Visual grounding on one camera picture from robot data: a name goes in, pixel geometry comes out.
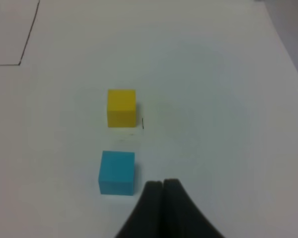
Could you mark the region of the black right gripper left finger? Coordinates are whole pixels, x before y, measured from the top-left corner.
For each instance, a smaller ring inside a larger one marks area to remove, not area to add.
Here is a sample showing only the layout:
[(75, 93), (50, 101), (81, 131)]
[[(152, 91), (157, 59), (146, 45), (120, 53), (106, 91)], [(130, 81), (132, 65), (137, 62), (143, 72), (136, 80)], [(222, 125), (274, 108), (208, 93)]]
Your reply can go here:
[(122, 226), (117, 233), (118, 238), (158, 238), (161, 201), (162, 201), (162, 182), (146, 182), (142, 194)]

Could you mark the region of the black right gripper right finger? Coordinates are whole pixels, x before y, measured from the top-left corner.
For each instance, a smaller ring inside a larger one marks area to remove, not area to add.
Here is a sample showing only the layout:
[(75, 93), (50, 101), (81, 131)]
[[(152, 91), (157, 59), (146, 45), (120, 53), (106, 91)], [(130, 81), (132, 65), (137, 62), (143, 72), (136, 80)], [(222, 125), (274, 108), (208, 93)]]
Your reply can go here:
[(222, 238), (194, 204), (178, 179), (163, 182), (162, 236), (164, 238)]

